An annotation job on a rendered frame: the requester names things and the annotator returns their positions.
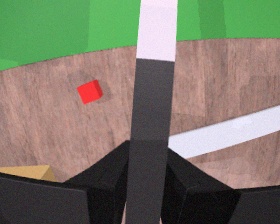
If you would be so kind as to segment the green flat mat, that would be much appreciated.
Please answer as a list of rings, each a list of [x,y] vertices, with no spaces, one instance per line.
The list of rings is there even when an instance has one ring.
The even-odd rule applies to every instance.
[[[137,45],[141,0],[0,0],[0,71]],[[177,0],[176,41],[280,37],[280,0]]]

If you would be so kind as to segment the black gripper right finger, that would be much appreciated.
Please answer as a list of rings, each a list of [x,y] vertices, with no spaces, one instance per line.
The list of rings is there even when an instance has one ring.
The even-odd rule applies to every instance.
[[[168,149],[161,224],[280,220],[280,185],[233,189]]]

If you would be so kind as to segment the small red cube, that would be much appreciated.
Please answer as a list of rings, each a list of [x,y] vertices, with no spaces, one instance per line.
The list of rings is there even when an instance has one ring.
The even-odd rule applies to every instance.
[[[80,99],[83,104],[89,103],[89,101],[100,99],[103,96],[103,89],[101,89],[99,81],[93,80],[91,83],[83,84],[77,88],[80,93]]]

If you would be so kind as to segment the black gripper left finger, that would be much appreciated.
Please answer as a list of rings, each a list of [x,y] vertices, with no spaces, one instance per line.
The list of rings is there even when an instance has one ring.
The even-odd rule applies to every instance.
[[[121,224],[129,141],[63,183],[0,172],[0,224]]]

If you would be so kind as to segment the white flat bar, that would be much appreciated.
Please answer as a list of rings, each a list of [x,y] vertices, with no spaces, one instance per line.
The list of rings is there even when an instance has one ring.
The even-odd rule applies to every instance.
[[[197,131],[169,137],[169,147],[184,159],[280,131],[280,105]]]

